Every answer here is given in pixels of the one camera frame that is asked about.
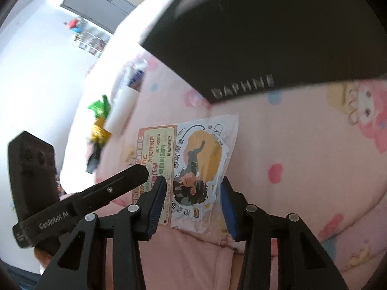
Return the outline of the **person left hand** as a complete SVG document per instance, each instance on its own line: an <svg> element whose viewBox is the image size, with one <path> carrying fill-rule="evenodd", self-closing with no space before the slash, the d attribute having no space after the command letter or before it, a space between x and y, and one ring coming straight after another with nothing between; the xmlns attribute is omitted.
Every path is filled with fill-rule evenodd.
<svg viewBox="0 0 387 290"><path fill-rule="evenodd" d="M52 258L62 245L62 240L66 236L67 233L61 236L45 239L33 248L33 254L43 270L49 266Z"/></svg>

